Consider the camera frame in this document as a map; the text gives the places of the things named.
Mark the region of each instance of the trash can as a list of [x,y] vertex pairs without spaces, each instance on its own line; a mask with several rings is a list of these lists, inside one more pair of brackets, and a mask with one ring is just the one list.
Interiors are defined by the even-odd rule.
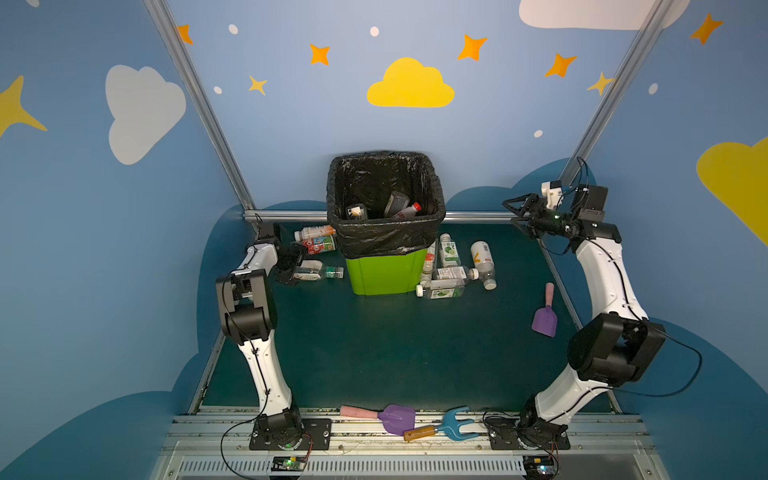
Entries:
[[[393,191],[418,202],[407,219],[381,218]],[[427,248],[445,218],[445,200],[432,162],[415,152],[380,151],[337,157],[328,172],[328,223],[358,295],[414,290]],[[368,220],[347,220],[346,206],[365,204]]]

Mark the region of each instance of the toy shovel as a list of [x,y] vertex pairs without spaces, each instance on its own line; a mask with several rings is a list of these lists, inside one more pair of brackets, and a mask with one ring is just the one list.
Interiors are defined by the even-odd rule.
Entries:
[[558,316],[552,311],[552,297],[554,296],[554,284],[547,283],[545,292],[546,306],[536,310],[533,317],[531,328],[535,332],[543,333],[546,336],[554,336],[558,328]]
[[344,405],[341,407],[339,414],[358,419],[379,419],[384,424],[384,429],[387,432],[400,436],[406,430],[413,430],[416,424],[416,411],[414,409],[394,404],[385,408],[383,412],[374,412]]

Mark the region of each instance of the white cloud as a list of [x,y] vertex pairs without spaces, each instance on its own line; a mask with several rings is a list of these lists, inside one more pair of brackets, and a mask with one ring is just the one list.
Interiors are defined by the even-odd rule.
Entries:
[[[672,25],[690,0],[675,0],[664,19]],[[521,0],[520,19],[539,28],[640,30],[655,0]]]
[[122,164],[144,158],[187,110],[184,91],[154,68],[115,65],[107,73],[107,104],[114,117],[109,146]]

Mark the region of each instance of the star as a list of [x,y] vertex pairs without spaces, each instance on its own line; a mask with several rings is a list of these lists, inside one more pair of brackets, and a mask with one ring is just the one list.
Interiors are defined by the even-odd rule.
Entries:
[[608,86],[609,83],[611,83],[614,79],[613,78],[606,78],[605,75],[603,75],[603,72],[600,72],[600,80],[591,87],[589,87],[587,90],[597,90],[600,92],[600,96],[603,96],[603,90]]
[[48,131],[22,108],[23,86],[24,77],[19,76],[8,90],[0,93],[0,137],[5,133],[5,129],[13,124],[27,124],[39,130]]
[[578,57],[562,58],[559,53],[554,54],[554,65],[552,65],[552,68],[549,69],[545,77],[548,77],[549,75],[560,75],[565,78],[565,74],[568,73],[568,66],[577,58]]
[[258,90],[258,91],[261,92],[262,95],[266,95],[264,93],[264,88],[263,88],[264,84],[266,83],[266,80],[265,81],[255,81],[253,79],[253,77],[251,77],[250,80],[253,82],[253,85],[251,86],[251,88],[248,89],[248,91]]
[[707,39],[709,39],[710,35],[712,35],[712,32],[715,31],[715,28],[721,26],[723,22],[716,22],[712,19],[712,14],[707,13],[707,18],[704,20],[704,23],[701,24],[698,30],[694,32],[693,35],[691,35],[691,38],[698,38],[701,40],[701,44],[704,45],[707,43]]
[[464,50],[462,50],[462,53],[458,56],[458,59],[461,60],[462,58],[474,58],[476,61],[479,61],[480,47],[485,43],[486,40],[488,39],[481,38],[479,40],[473,40],[469,37],[469,35],[464,35]]
[[312,47],[312,62],[310,65],[314,65],[317,62],[328,65],[328,50],[331,47],[317,48],[315,45],[310,45],[310,47]]
[[192,39],[190,38],[190,26],[185,25],[183,27],[176,27],[179,29],[179,35],[181,35],[181,40],[185,41],[186,43],[190,45],[194,45],[192,43]]

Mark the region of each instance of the green floor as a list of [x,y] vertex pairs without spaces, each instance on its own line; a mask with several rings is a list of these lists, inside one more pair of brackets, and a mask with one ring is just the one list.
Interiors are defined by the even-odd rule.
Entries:
[[[283,239],[295,225],[284,224]],[[533,240],[509,225],[447,225],[462,262],[469,246],[491,246],[498,288],[470,284],[461,298],[427,300],[413,293],[357,296],[348,279],[304,282],[291,288],[272,282],[279,325],[276,347],[288,385],[300,407],[342,404],[382,409],[389,403],[417,409],[519,410],[546,388],[567,362],[576,328],[560,293],[552,339],[531,330],[544,288],[553,281]],[[339,252],[314,256],[343,266]],[[207,406],[257,406],[246,361],[227,340],[204,399]],[[597,397],[585,412],[610,412]]]

